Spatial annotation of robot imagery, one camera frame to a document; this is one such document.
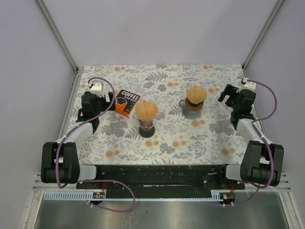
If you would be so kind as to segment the coffee filter paper box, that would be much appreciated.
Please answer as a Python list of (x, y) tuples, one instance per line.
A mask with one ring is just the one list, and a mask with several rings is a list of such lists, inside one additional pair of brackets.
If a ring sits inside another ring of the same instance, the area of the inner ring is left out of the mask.
[(132, 118), (140, 99), (141, 97), (135, 93), (124, 89), (120, 90), (115, 97), (115, 112), (124, 117)]

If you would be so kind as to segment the round wooden dripper base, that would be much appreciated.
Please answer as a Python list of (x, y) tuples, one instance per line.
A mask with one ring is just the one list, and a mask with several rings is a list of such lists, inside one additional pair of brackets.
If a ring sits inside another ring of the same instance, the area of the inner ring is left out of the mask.
[(191, 103), (190, 100), (188, 98), (185, 99), (185, 107), (192, 110), (192, 111), (199, 111), (202, 109), (204, 101), (198, 103), (198, 104), (194, 104)]

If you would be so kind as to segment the grey glass coffee server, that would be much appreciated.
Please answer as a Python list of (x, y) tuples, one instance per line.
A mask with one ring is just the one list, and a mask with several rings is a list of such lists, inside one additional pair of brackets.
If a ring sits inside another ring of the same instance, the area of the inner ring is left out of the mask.
[(192, 111), (192, 110), (186, 108), (184, 103), (185, 103), (185, 100), (179, 101), (179, 106), (182, 108), (183, 116), (185, 116), (186, 118), (189, 118), (189, 119), (196, 119), (201, 115), (201, 110)]

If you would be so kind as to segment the brown bottle red cap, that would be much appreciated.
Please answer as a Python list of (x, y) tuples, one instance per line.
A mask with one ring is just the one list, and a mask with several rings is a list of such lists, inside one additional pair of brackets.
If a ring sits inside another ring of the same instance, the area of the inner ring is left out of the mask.
[(155, 133), (153, 120), (139, 119), (139, 134), (144, 138), (150, 138)]

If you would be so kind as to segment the brown paper coffee filter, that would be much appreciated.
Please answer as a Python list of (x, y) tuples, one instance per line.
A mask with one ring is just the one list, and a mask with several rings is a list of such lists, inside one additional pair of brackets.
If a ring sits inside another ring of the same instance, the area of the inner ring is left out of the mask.
[(204, 88), (196, 85), (188, 90), (186, 96), (191, 103), (198, 104), (207, 99), (207, 92)]

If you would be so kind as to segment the clear plastic cup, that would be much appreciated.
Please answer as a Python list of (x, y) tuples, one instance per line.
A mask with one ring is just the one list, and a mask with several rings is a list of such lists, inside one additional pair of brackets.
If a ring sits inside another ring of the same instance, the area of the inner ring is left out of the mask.
[(136, 113), (140, 127), (143, 127), (143, 128), (153, 127), (153, 125), (154, 125), (153, 121), (157, 117), (157, 114), (158, 113), (153, 113), (153, 116), (149, 115), (148, 117), (146, 117), (142, 114)]

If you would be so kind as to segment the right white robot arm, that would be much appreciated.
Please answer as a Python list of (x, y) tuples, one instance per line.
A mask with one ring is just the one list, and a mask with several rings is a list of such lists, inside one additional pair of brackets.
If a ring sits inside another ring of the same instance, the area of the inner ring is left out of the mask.
[(240, 165), (226, 165), (225, 172), (217, 176), (218, 186), (227, 189), (234, 180), (251, 183), (257, 188), (276, 187), (281, 180), (284, 158), (282, 145), (270, 141), (255, 123), (251, 113), (256, 98), (255, 83), (245, 83), (237, 88), (227, 84), (218, 99), (232, 108), (230, 123), (247, 143)]

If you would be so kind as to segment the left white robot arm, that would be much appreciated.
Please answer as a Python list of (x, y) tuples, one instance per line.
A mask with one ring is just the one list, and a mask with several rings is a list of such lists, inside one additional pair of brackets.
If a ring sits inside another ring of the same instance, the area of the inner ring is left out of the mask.
[(110, 101), (86, 91), (81, 97), (76, 126), (55, 142), (42, 147), (41, 180), (43, 183), (75, 184), (81, 175), (77, 149), (93, 135), (99, 124), (99, 115), (115, 110), (113, 92)]

